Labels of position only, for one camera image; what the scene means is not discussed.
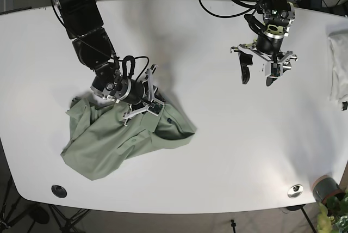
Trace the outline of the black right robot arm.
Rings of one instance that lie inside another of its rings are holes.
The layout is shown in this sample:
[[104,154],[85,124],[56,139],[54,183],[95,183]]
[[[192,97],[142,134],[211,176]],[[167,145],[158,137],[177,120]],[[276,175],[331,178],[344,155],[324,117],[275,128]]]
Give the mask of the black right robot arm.
[[138,114],[159,116],[165,102],[153,84],[155,64],[143,69],[144,79],[133,78],[138,57],[120,59],[105,31],[96,0],[50,0],[53,11],[66,29],[81,64],[96,77],[91,90],[102,99],[129,105],[125,121]]

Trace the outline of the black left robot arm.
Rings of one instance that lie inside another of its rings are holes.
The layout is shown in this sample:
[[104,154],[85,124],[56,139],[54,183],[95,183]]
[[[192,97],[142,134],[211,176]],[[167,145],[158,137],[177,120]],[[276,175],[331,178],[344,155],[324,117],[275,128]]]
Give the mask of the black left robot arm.
[[243,16],[249,28],[257,35],[256,40],[250,44],[239,44],[230,48],[230,52],[238,54],[242,83],[249,82],[249,67],[253,64],[253,57],[258,57],[265,61],[263,71],[266,86],[269,87],[286,71],[291,70],[292,60],[297,60],[293,51],[281,50],[283,40],[288,37],[295,20],[295,7],[288,0],[256,0],[254,5],[240,0],[231,1],[246,10],[230,17]]

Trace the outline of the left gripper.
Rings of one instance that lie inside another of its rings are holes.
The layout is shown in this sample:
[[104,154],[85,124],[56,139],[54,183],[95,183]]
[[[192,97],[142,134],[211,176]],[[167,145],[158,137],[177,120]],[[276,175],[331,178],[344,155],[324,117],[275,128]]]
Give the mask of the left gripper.
[[232,46],[230,53],[239,56],[242,84],[250,80],[249,66],[253,65],[252,58],[257,56],[267,63],[264,64],[266,86],[269,87],[286,71],[291,70],[291,60],[298,60],[292,51],[282,52],[281,46],[285,38],[283,26],[261,23],[255,16],[251,16],[251,29],[257,34],[251,46]]

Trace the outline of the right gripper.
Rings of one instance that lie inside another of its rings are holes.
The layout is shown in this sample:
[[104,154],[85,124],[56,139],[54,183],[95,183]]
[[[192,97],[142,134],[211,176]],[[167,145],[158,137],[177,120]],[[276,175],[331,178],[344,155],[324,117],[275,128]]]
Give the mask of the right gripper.
[[158,65],[152,64],[145,72],[146,76],[142,81],[135,81],[131,77],[123,77],[119,70],[100,71],[91,85],[94,94],[102,99],[115,103],[123,101],[129,105],[142,103],[139,109],[129,110],[123,115],[123,124],[139,114],[151,113],[158,116],[163,109],[165,102],[156,97],[158,87],[154,85],[153,75]]

